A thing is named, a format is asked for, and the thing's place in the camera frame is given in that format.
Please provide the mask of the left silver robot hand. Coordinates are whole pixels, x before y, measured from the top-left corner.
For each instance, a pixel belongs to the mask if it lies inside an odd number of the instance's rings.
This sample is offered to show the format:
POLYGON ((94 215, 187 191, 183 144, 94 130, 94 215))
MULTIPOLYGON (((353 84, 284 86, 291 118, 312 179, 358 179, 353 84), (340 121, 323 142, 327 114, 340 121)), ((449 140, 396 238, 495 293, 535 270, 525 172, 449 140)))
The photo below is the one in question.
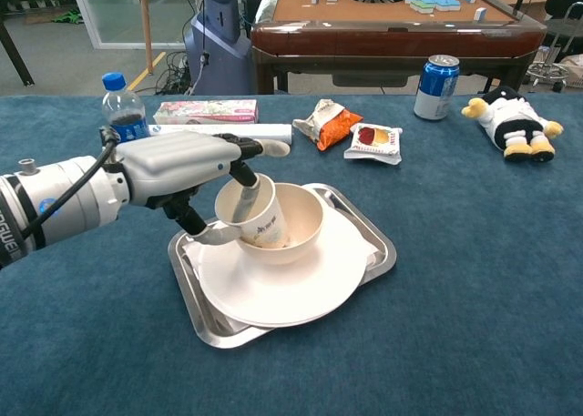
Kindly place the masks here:
POLYGON ((191 197, 201 185, 230 175, 245 190, 236 214, 249 213, 260 180, 245 161, 258 156, 285 157, 290 151, 287 143, 278 140, 179 131, 119 144, 106 171, 123 175, 129 204, 162 208, 167 218, 199 243, 221 245, 241 238, 242 229, 210 228, 190 206, 191 197))

